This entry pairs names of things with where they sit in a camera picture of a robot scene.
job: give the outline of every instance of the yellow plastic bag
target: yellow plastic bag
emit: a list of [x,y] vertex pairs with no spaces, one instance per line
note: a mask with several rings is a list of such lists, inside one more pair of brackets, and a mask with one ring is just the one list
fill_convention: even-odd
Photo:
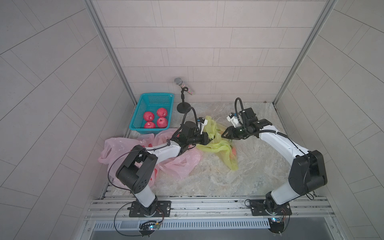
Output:
[[217,123],[211,116],[205,116],[208,124],[204,127],[204,132],[208,133],[212,141],[207,145],[197,144],[196,147],[203,152],[214,152],[216,155],[233,171],[238,169],[236,149],[232,147],[226,139],[222,139],[221,134],[226,127]]

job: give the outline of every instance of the marble floor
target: marble floor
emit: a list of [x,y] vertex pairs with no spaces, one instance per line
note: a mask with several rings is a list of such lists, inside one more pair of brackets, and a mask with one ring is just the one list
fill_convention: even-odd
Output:
[[[170,127],[178,128],[183,114],[177,112],[174,104]],[[230,126],[226,117],[234,112],[234,103],[192,103],[197,117],[209,115],[217,122]],[[267,119],[284,132],[283,126],[272,103],[244,103],[244,108],[252,107],[259,119]],[[190,112],[186,121],[193,121]],[[139,134],[132,132],[130,138]],[[158,196],[167,195],[204,195],[204,196],[260,196],[279,187],[289,175],[288,162],[264,141],[250,137],[246,140],[234,140],[237,149],[237,171],[230,170],[215,154],[204,153],[200,163],[189,176],[176,180],[159,171],[152,191]],[[116,189],[114,195],[128,195],[124,190]]]

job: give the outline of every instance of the red apple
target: red apple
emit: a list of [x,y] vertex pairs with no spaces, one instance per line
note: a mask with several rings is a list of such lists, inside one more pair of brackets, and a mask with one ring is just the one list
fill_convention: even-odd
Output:
[[160,117],[158,120],[157,120],[157,126],[159,128],[166,128],[168,126],[168,120],[164,117]]
[[153,122],[146,122],[144,128],[155,128],[156,125]]
[[151,122],[155,119],[155,114],[153,114],[152,112],[145,112],[143,118],[145,121]]
[[165,108],[159,108],[157,110],[157,115],[159,117],[166,117],[168,115],[168,112],[167,112],[167,110]]

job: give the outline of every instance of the microphone stand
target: microphone stand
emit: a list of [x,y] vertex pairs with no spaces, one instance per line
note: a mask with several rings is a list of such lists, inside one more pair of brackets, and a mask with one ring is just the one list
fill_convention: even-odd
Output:
[[188,88],[187,87],[181,88],[181,101],[182,101],[182,103],[179,103],[177,105],[177,111],[179,113],[185,113],[187,111],[187,109],[191,106],[189,103],[184,102],[184,98],[185,98],[184,91],[188,91]]

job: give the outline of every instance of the microphone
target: microphone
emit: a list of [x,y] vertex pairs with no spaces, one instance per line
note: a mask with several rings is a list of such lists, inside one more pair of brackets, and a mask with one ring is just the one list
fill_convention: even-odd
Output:
[[181,78],[175,78],[175,84],[179,85],[180,87],[184,88],[184,87],[187,87],[188,88],[188,93],[193,95],[195,94],[195,92],[190,88],[188,87],[186,84],[183,83],[183,81],[181,80]]

